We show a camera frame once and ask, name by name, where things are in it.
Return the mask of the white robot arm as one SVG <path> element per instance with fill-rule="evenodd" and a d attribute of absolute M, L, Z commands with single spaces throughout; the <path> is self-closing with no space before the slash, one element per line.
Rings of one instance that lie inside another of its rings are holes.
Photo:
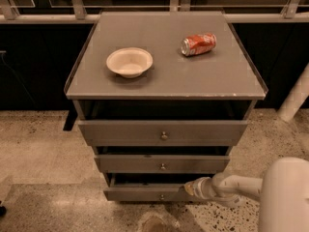
<path fill-rule="evenodd" d="M 309 232 L 309 161 L 276 160 L 262 179 L 217 173 L 184 185 L 200 200 L 236 208 L 242 198 L 260 202 L 259 232 Z"/>

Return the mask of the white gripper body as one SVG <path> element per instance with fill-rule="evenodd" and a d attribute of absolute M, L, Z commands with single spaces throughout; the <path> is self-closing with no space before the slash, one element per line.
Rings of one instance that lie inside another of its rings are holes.
<path fill-rule="evenodd" d="M 204 200 L 213 199 L 215 192 L 212 188 L 211 178 L 203 177 L 195 180 L 192 184 L 193 193 L 196 197 Z"/>

